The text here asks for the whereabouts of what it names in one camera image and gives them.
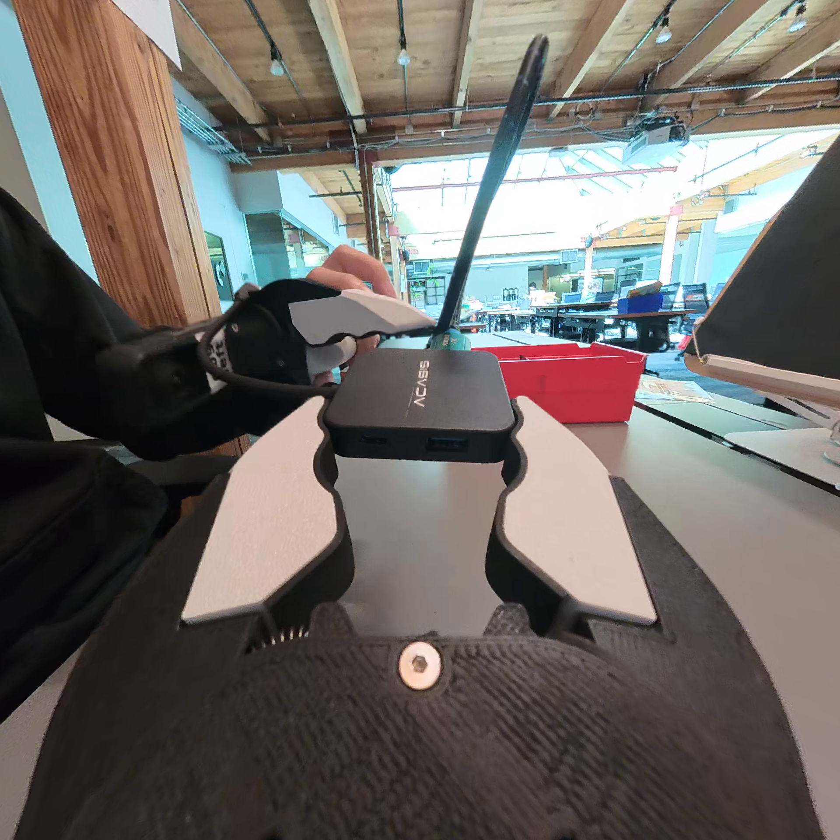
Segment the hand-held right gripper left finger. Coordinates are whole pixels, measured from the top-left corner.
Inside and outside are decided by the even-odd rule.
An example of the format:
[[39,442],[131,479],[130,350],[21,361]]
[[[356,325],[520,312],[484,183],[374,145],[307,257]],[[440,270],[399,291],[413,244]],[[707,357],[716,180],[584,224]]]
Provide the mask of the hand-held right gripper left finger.
[[273,615],[299,624],[347,591],[354,557],[329,434],[316,396],[231,469],[182,622]]

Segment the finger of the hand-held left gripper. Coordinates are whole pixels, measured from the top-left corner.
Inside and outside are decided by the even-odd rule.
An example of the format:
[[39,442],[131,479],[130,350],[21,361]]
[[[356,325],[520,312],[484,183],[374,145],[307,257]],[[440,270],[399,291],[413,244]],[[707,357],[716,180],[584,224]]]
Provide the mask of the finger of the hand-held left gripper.
[[309,343],[304,345],[307,372],[310,377],[320,377],[346,367],[358,351],[358,342],[353,337],[345,337],[337,342],[319,346]]
[[292,325],[312,347],[436,327],[435,319],[424,311],[371,291],[342,290],[338,295],[290,302],[288,309]]

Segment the black usb hub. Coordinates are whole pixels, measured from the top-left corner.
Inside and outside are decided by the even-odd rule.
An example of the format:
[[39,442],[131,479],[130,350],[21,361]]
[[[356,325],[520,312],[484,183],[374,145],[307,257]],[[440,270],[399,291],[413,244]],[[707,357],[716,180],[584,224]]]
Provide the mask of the black usb hub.
[[353,363],[323,423],[344,458],[496,464],[516,417],[495,355],[395,349]]

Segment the red plastic bin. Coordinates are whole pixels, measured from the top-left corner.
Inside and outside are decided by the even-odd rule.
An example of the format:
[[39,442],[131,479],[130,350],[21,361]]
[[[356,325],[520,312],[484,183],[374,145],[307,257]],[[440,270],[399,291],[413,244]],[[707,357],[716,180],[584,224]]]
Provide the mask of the red plastic bin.
[[510,399],[527,397],[561,424],[624,424],[632,415],[647,355],[604,343],[498,345]]

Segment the braided hdmi cable green plugs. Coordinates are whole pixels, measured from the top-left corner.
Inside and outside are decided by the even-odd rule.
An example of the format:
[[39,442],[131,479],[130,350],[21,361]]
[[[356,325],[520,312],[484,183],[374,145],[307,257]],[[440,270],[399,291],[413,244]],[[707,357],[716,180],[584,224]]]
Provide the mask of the braided hdmi cable green plugs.
[[469,349],[469,342],[459,328],[467,279],[490,208],[518,150],[539,94],[549,47],[548,36],[538,35],[532,40],[522,59],[479,183],[442,310],[427,342],[427,348],[430,350]]

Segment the person's left forearm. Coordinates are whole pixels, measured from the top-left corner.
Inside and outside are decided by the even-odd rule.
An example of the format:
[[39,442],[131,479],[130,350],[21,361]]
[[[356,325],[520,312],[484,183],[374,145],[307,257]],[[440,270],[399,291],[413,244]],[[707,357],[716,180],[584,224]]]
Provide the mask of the person's left forearm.
[[299,400],[271,400],[230,385],[168,424],[148,425],[111,409],[97,355],[143,337],[133,321],[1,191],[2,471],[15,460],[51,458],[46,417],[84,435],[120,442],[142,459],[167,460],[261,435]]

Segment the grey desk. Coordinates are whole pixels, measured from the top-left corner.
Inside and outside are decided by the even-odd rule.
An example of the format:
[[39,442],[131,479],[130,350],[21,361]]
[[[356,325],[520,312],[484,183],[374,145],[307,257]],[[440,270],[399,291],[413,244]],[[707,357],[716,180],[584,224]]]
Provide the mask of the grey desk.
[[335,453],[347,591],[304,623],[185,624],[229,472],[82,646],[15,837],[824,838],[838,497],[645,409],[567,428],[655,625],[498,597],[506,456]]

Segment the black office chair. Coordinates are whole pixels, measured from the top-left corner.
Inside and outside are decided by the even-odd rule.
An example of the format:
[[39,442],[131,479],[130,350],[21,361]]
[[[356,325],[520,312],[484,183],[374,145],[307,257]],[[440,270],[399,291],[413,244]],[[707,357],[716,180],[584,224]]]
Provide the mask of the black office chair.
[[201,496],[237,461],[235,455],[180,455],[165,461],[139,459],[127,467],[164,492],[167,501],[164,523],[171,528],[182,515],[183,501]]

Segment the printed paper leaflet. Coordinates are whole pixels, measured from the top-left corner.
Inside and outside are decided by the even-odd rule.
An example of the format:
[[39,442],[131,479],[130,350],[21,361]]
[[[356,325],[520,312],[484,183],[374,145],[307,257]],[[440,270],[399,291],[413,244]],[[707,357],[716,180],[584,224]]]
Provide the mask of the printed paper leaflet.
[[713,404],[716,399],[693,381],[671,381],[642,374],[635,395],[638,403]]

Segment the person's torso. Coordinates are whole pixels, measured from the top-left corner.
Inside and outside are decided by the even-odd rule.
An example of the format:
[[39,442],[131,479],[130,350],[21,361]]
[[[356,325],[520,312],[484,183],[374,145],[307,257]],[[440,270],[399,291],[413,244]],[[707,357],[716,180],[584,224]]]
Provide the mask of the person's torso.
[[167,509],[162,489],[98,448],[2,438],[2,721],[86,642]]

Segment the wooden pillar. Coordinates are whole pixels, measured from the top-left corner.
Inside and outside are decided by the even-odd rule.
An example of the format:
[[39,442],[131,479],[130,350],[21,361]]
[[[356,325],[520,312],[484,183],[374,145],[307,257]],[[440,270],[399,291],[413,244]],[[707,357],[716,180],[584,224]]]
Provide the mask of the wooden pillar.
[[114,2],[13,2],[93,265],[140,326],[221,315],[166,58]]

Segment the wooden book stand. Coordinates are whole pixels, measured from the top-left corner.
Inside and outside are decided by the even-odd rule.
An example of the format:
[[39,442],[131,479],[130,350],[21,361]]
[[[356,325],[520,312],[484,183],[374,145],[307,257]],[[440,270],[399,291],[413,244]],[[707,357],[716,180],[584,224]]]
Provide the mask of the wooden book stand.
[[769,433],[737,433],[728,440],[764,459],[838,490],[838,378],[774,369],[713,355],[701,368],[708,378],[748,387],[818,427]]

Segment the black board sheet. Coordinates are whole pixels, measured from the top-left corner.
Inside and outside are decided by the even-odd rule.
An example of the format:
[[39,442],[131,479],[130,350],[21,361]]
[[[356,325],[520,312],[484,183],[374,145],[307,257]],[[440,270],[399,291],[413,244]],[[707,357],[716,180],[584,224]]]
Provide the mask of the black board sheet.
[[713,355],[838,378],[839,140],[766,225],[695,328],[685,362]]

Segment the ceiling projector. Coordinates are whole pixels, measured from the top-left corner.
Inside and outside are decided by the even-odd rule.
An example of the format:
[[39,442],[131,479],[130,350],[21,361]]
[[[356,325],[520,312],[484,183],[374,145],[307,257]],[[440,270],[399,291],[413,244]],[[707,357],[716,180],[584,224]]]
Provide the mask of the ceiling projector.
[[622,164],[626,168],[659,165],[665,157],[681,149],[689,136],[686,124],[676,116],[646,119],[635,127],[635,132],[624,144]]

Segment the dark wall sign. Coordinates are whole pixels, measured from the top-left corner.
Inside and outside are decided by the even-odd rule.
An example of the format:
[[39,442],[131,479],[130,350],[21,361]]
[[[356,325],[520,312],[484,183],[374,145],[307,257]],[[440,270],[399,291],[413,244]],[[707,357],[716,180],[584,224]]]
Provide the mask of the dark wall sign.
[[207,231],[204,232],[204,236],[220,303],[223,305],[231,303],[234,299],[234,290],[230,278],[224,241],[219,236]]

